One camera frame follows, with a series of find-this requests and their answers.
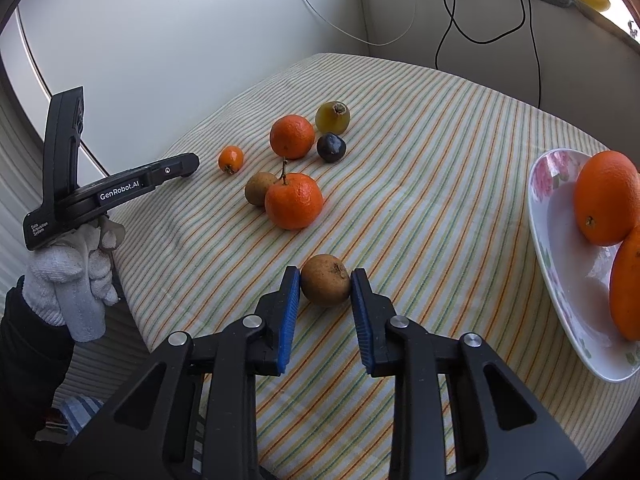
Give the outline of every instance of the white plate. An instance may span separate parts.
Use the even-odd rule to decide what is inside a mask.
[[[609,275],[618,247],[591,245],[575,224],[575,181],[589,158],[575,150],[540,156],[527,184],[529,224],[546,288],[569,341],[589,370],[617,383],[638,371],[640,343],[624,339],[609,313]]]

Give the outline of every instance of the gloved hand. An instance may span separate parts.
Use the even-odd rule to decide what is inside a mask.
[[[33,251],[24,275],[22,296],[44,322],[66,324],[77,342],[104,335],[104,305],[113,305],[113,251],[124,240],[124,227],[101,217]]]

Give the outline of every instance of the orange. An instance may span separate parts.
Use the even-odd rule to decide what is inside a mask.
[[[619,244],[640,218],[640,181],[619,152],[600,152],[584,165],[574,190],[575,221],[592,244]]]
[[[640,226],[632,229],[613,260],[609,308],[622,335],[640,340]]]
[[[322,192],[310,176],[287,173],[272,184],[264,197],[267,216],[283,229],[302,229],[322,211]]]
[[[286,115],[273,123],[269,142],[276,155],[285,158],[302,158],[316,140],[313,126],[304,117]]]
[[[243,162],[244,153],[237,146],[227,146],[218,157],[220,169],[231,175],[240,171]]]

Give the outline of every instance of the kiwi fruit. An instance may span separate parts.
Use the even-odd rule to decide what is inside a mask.
[[[260,171],[252,176],[244,186],[244,197],[249,204],[264,207],[264,196],[271,184],[275,184],[278,178],[267,171]]]
[[[349,297],[351,280],[340,259],[330,254],[316,254],[302,266],[300,288],[311,303],[336,306]]]

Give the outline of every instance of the fruit stem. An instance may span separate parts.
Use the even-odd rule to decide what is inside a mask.
[[[286,186],[287,185],[287,157],[284,157],[282,159],[282,174],[280,175],[280,178],[282,179],[282,183]]]
[[[344,105],[342,103],[336,103],[334,105],[334,112],[337,115],[342,115],[343,113],[345,113],[347,111],[347,108],[344,107]]]

